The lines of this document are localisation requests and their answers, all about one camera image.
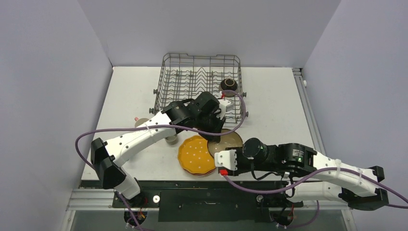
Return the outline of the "brown speckled cream bowl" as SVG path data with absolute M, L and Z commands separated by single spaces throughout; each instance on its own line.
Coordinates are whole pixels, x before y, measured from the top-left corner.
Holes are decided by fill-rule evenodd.
M 243 147 L 243 140 L 237 132 L 232 132 L 219 138 L 219 142 L 212 141 L 207 143 L 207 149 L 212 157 L 215 156 L 215 153 L 225 151 L 227 148 Z

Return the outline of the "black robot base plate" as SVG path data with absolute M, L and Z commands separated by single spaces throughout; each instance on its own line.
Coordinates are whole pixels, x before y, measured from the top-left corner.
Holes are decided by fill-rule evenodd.
M 146 181 L 141 193 L 126 199 L 114 191 L 111 206 L 158 212 L 159 222 L 292 221 L 292 208 L 312 202 L 290 202 L 283 194 L 261 195 L 238 190 L 226 181 Z

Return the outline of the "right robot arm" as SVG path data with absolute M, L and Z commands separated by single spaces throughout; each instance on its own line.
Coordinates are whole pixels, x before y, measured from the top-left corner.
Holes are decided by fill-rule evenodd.
M 389 205 L 387 191 L 377 185 L 384 180 L 379 166 L 359 168 L 298 143 L 266 145 L 257 138 L 247 140 L 234 156 L 238 175 L 264 171 L 290 180 L 308 175 L 314 178 L 290 190 L 274 189 L 271 199 L 277 205 L 288 201 L 337 201 L 362 211 Z

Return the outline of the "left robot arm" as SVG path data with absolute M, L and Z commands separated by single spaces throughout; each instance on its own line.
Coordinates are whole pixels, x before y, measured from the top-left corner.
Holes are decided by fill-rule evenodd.
M 132 207 L 143 202 L 143 193 L 137 180 L 123 170 L 122 166 L 137 153 L 152 144 L 176 135 L 186 128 L 206 132 L 203 137 L 218 141 L 225 123 L 225 114 L 233 109 L 227 99 L 218 99 L 205 91 L 196 99 L 171 102 L 154 117 L 137 127 L 137 131 L 122 134 L 103 141 L 91 142 L 91 163 L 104 189 L 115 189 Z

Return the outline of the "dark patterned cream bowl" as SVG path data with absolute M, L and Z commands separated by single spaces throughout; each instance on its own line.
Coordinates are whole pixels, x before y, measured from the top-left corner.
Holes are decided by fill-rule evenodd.
M 238 89 L 238 83 L 232 78 L 225 78 L 220 82 L 219 89 L 236 91 Z

